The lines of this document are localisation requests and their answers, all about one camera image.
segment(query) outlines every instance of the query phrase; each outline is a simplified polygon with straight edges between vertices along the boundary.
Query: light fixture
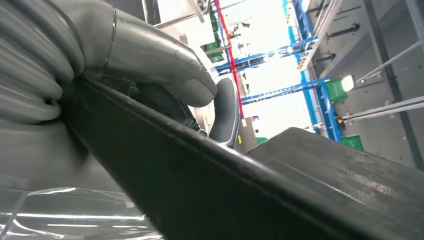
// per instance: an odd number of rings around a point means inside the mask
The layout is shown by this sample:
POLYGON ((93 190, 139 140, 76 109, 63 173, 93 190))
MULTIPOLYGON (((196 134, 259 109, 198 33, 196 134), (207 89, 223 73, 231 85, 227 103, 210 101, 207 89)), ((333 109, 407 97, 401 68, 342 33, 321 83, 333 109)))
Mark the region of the light fixture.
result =
POLYGON ((341 86, 345 92, 352 90, 355 87, 354 77, 352 75, 344 77, 341 80, 341 86))
POLYGON ((49 227, 81 227, 81 228, 95 228, 97 225, 77 225, 77 224, 47 224, 49 227))

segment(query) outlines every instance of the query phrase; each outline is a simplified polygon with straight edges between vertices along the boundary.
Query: shiny metal surface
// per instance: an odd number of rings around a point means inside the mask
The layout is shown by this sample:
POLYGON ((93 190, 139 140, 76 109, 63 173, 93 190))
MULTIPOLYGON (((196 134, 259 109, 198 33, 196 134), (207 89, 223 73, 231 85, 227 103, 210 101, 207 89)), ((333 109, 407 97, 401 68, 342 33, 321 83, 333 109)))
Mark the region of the shiny metal surface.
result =
POLYGON ((59 187, 2 188, 2 240, 162 240, 124 193, 59 187))
POLYGON ((209 51, 205 51, 204 53, 205 53, 206 55, 211 55, 211 54, 219 53, 219 52, 224 51, 224 50, 226 50, 226 49, 229 49, 229 48, 231 48, 231 47, 232 47, 232 46, 231 46, 231 44, 230 44, 230 45, 227 45, 227 46, 221 46, 221 47, 218 47, 218 48, 215 48, 215 49, 209 50, 209 51))

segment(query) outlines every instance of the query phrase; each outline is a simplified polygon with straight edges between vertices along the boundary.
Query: ceiling light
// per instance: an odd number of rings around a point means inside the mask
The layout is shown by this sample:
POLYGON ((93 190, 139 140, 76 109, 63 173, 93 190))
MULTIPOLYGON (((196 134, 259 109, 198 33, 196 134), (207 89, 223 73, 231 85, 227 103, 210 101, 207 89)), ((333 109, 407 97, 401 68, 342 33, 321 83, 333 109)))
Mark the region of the ceiling light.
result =
POLYGON ((341 80, 341 86, 345 92, 352 90, 355 87, 354 77, 352 75, 346 76, 341 80))

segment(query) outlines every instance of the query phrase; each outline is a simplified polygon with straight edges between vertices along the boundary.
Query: grey machine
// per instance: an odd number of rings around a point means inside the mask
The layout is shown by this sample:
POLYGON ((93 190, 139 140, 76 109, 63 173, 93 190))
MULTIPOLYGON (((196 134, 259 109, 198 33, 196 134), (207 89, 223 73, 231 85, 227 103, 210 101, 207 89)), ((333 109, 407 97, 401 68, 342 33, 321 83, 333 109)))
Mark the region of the grey machine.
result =
POLYGON ((196 131, 188 106, 214 101, 210 138, 235 144, 233 82, 215 84, 187 45, 104 1, 1 1, 0 30, 0 174, 28 189, 119 189, 96 161, 81 169, 87 153, 60 120, 78 76, 133 82, 128 95, 196 131))

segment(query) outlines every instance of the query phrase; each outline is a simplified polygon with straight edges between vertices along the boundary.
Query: grey wall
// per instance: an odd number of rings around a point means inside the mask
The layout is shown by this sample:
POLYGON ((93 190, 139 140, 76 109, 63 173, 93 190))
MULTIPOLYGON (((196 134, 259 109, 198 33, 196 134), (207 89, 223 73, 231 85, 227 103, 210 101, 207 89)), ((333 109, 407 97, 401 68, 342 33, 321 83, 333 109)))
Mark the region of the grey wall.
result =
MULTIPOLYGON (((354 7, 353 4, 363 5, 363 2, 344 1, 342 9, 354 7)), ((418 41, 404 0, 374 0, 373 4, 390 58, 418 41)), ((330 33, 333 29, 349 28, 353 22, 360 23, 361 29, 354 35, 346 34, 333 38, 320 46, 322 53, 330 51, 336 53, 337 57, 333 62, 328 61, 321 66, 316 66, 317 75, 331 78, 354 75, 356 79, 359 79, 379 65, 367 34, 369 28, 364 11, 363 7, 352 11, 348 13, 349 17, 331 26, 330 33)), ((396 61, 392 66, 404 100, 423 96, 424 54, 422 49, 417 49, 396 61)), ((382 80, 374 76, 359 85, 365 87, 348 92, 348 99, 344 103, 335 105, 336 112, 344 116, 347 112, 357 113, 383 106, 386 101, 391 101, 393 99, 391 93, 382 80)), ((421 152, 424 154, 424 109, 411 110, 409 115, 421 152)), ((347 124, 346 131, 342 133, 344 136, 357 134, 361 137, 365 151, 406 166, 415 166, 397 114, 394 118, 381 116, 359 120, 353 125, 347 124)))

